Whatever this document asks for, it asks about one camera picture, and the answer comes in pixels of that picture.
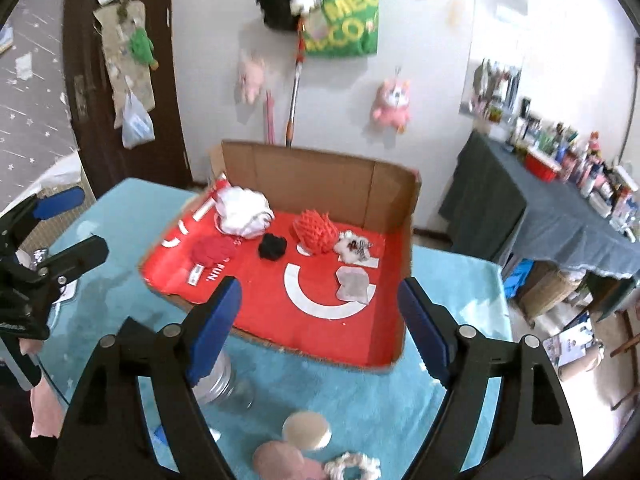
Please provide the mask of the person's left hand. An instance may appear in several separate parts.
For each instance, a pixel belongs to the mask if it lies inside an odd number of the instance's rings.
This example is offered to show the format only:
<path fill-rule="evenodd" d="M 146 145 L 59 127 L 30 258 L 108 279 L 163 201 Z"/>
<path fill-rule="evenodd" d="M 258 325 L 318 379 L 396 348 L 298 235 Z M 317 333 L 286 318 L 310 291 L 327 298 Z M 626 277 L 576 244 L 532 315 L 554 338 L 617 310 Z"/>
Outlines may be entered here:
<path fill-rule="evenodd" d="M 37 339 L 21 338 L 18 343 L 20 344 L 21 354 L 23 356 L 35 356 L 41 351 L 43 346 L 43 341 Z"/>

